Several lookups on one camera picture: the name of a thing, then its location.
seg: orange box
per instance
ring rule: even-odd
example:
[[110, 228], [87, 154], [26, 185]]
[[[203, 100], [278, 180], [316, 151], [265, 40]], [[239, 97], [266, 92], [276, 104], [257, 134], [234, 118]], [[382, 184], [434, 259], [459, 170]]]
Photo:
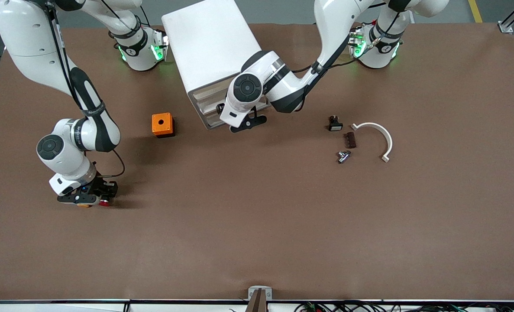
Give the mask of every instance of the orange box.
[[152, 116], [152, 132], [157, 138], [176, 136], [174, 132], [174, 118], [170, 113], [154, 114]]

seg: silver bolt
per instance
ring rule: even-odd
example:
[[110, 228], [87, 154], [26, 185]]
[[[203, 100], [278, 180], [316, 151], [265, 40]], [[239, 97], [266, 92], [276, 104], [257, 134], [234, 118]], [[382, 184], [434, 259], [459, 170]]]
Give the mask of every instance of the silver bolt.
[[346, 150], [345, 152], [338, 152], [338, 163], [343, 164], [349, 158], [351, 152]]

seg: brown table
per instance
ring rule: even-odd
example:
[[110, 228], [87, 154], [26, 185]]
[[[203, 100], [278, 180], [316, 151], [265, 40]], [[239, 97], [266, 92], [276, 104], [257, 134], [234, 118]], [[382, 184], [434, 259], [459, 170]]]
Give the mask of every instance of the brown table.
[[[292, 69], [320, 51], [315, 26], [252, 29]], [[411, 25], [389, 67], [332, 69], [302, 112], [269, 109], [238, 134], [205, 130], [175, 65], [135, 72], [106, 30], [64, 35], [122, 130], [127, 172], [114, 209], [57, 203], [35, 146], [81, 115], [5, 54], [0, 299], [224, 299], [254, 284], [280, 299], [514, 299], [514, 37], [495, 24]], [[151, 114], [167, 111], [178, 135], [158, 140]], [[338, 165], [332, 114], [385, 126], [390, 162], [363, 129]]]

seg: yellow line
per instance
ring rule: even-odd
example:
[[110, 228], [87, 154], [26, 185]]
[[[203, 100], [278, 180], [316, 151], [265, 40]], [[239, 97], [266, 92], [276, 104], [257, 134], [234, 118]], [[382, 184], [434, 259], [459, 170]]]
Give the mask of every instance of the yellow line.
[[472, 16], [474, 16], [474, 21], [476, 23], [482, 23], [482, 16], [480, 16], [480, 11], [476, 5], [476, 0], [469, 0], [469, 6], [470, 10], [472, 11]]

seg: robotic arm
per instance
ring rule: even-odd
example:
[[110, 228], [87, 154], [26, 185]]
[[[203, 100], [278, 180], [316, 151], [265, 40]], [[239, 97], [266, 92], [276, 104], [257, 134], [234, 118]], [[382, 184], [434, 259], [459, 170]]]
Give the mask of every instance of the robotic arm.
[[[220, 115], [221, 120], [229, 124], [233, 132], [255, 126], [254, 118], [249, 118], [247, 114], [255, 106], [255, 101], [263, 95], [268, 97], [277, 112], [292, 113], [301, 109], [307, 94], [350, 42], [355, 46], [352, 53], [356, 59], [362, 60], [365, 65], [380, 65], [376, 68], [386, 66], [393, 53], [388, 55], [387, 62], [385, 55], [392, 50], [391, 46], [399, 43], [399, 38], [409, 23], [407, 10], [415, 8], [419, 14], [433, 16], [441, 12], [449, 0], [385, 0], [387, 6], [383, 8], [376, 22], [377, 27], [370, 30], [370, 38], [366, 40], [363, 33], [352, 32], [352, 25], [373, 2], [374, 0], [315, 0], [314, 16], [322, 51], [304, 77], [297, 78], [275, 52], [257, 52], [233, 79]], [[382, 45], [380, 52], [376, 53], [374, 47], [378, 44], [387, 44], [390, 50], [384, 52]]]
[[[124, 4], [122, 8], [136, 4], [130, 0], [120, 2]], [[0, 34], [16, 67], [28, 79], [73, 97], [84, 115], [81, 119], [61, 119], [53, 132], [37, 144], [39, 159], [55, 172], [49, 183], [58, 194], [57, 200], [77, 205], [108, 205], [118, 186], [103, 179], [111, 176], [99, 175], [85, 152], [114, 151], [120, 143], [120, 130], [87, 74], [68, 58], [57, 6], [63, 10], [86, 10], [104, 20], [113, 34], [120, 37], [116, 38], [119, 44], [132, 50], [127, 61], [133, 69], [150, 69], [160, 60], [148, 42], [152, 30], [138, 25], [139, 20], [131, 12], [119, 10], [118, 4], [116, 13], [121, 17], [113, 18], [109, 16], [110, 10], [103, 10], [94, 0], [0, 0]]]

